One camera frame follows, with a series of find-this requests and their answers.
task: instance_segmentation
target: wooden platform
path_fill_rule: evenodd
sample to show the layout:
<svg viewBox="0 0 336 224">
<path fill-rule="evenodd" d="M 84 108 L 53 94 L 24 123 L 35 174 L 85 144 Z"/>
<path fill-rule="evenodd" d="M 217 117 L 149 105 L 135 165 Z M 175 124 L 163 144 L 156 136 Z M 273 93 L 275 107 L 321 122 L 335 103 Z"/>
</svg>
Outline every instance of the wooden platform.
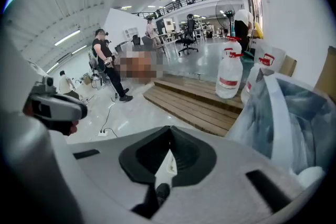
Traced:
<svg viewBox="0 0 336 224">
<path fill-rule="evenodd" d="M 143 94 L 148 101 L 207 133 L 225 136 L 243 108 L 240 93 L 223 100 L 210 82 L 165 76 L 154 84 Z"/>
</svg>

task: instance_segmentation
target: fan stand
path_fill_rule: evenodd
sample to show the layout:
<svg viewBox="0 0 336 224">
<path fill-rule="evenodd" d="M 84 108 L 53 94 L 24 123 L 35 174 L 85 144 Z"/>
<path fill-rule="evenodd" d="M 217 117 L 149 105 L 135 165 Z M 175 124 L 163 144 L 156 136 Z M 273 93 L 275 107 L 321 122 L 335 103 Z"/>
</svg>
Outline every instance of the fan stand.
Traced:
<svg viewBox="0 0 336 224">
<path fill-rule="evenodd" d="M 231 17 L 229 17 L 229 21 L 230 21 L 230 36 L 232 36 L 232 33 L 231 33 Z"/>
</svg>

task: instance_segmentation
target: white wall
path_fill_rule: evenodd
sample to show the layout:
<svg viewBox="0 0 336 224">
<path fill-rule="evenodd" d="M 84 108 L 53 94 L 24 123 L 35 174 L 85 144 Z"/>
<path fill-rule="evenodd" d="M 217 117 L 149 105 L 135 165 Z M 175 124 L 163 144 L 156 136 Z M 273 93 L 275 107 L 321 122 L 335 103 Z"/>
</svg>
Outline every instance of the white wall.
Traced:
<svg viewBox="0 0 336 224">
<path fill-rule="evenodd" d="M 72 82 L 75 87 L 79 87 L 80 83 L 75 83 L 76 79 L 81 78 L 85 73 L 91 71 L 89 66 L 89 56 L 88 50 L 91 49 L 91 46 L 88 49 L 84 49 L 83 51 L 75 54 L 73 57 L 70 58 L 67 62 L 63 65 L 57 66 L 49 75 L 54 78 L 54 86 L 58 89 L 58 83 L 60 79 L 59 73 L 63 70 L 67 77 L 70 79 L 73 78 Z"/>
<path fill-rule="evenodd" d="M 112 41 L 110 47 L 114 48 L 119 43 L 126 41 L 124 30 L 132 27 L 138 28 L 139 37 L 143 37 L 146 32 L 147 20 L 124 12 L 122 10 L 111 8 L 107 15 L 103 29 L 109 33 L 108 39 Z"/>
<path fill-rule="evenodd" d="M 336 40 L 326 0 L 262 0 L 262 11 L 265 41 L 297 60 L 294 78 L 315 86 Z"/>
</svg>

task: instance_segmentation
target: standing person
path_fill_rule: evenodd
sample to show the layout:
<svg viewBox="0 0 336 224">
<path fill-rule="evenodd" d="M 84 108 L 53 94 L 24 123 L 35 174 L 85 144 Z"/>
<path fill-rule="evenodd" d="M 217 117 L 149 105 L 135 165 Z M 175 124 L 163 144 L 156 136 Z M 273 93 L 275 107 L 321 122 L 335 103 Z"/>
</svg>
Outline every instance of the standing person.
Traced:
<svg viewBox="0 0 336 224">
<path fill-rule="evenodd" d="M 248 31 L 252 28 L 253 15 L 246 9 L 240 9 L 235 14 L 235 36 L 239 37 L 238 41 L 242 46 L 242 53 L 248 46 Z"/>
<path fill-rule="evenodd" d="M 149 18 L 149 19 L 147 20 L 146 32 L 147 32 L 147 34 L 149 35 L 149 37 L 150 37 L 151 39 L 153 39 L 153 47 L 156 47 L 156 46 L 159 45 L 157 42 L 159 42 L 159 43 L 161 43 L 161 42 L 160 42 L 160 40 L 159 40 L 159 38 L 158 38 L 158 35 L 157 35 L 157 33 L 156 33 L 156 28 L 155 28 L 155 26 L 152 24 L 152 20 L 153 20 L 152 18 Z"/>
<path fill-rule="evenodd" d="M 100 67 L 105 68 L 105 73 L 109 76 L 115 90 L 119 95 L 120 101 L 131 101 L 133 96 L 128 96 L 126 93 L 128 92 L 128 88 L 124 90 L 120 81 L 120 75 L 117 70 L 115 70 L 112 59 L 114 56 L 110 49 L 106 46 L 105 42 L 105 31 L 103 29 L 98 29 L 96 31 L 96 38 L 92 42 L 92 47 L 98 55 L 98 63 Z"/>
<path fill-rule="evenodd" d="M 79 100 L 79 94 L 75 92 L 75 86 L 72 83 L 71 79 L 69 79 L 65 72 L 62 70 L 59 75 L 61 76 L 61 79 L 59 80 L 59 92 L 61 94 L 74 97 Z"/>
</svg>

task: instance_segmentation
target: cable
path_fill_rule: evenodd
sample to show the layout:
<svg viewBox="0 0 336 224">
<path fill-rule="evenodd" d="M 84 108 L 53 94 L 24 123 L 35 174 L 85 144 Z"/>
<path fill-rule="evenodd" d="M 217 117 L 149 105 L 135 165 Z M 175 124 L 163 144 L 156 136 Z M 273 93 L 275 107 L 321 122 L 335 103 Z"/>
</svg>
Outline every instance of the cable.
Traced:
<svg viewBox="0 0 336 224">
<path fill-rule="evenodd" d="M 110 129 L 110 130 L 113 132 L 113 134 L 114 134 L 116 137 L 118 137 L 112 128 L 105 128 L 105 129 L 103 130 L 103 133 L 105 132 L 106 129 Z"/>
<path fill-rule="evenodd" d="M 111 106 L 110 106 L 110 108 L 109 108 L 109 113 L 107 114 L 106 121 L 105 121 L 104 125 L 101 127 L 101 129 L 100 129 L 100 132 L 102 132 L 102 130 L 103 130 L 103 127 L 104 127 L 104 126 L 105 126 L 105 124 L 107 123 L 107 120 L 108 120 L 108 118 L 109 118 L 109 115 L 110 115 L 111 107 L 112 107 L 112 105 L 111 105 Z"/>
</svg>

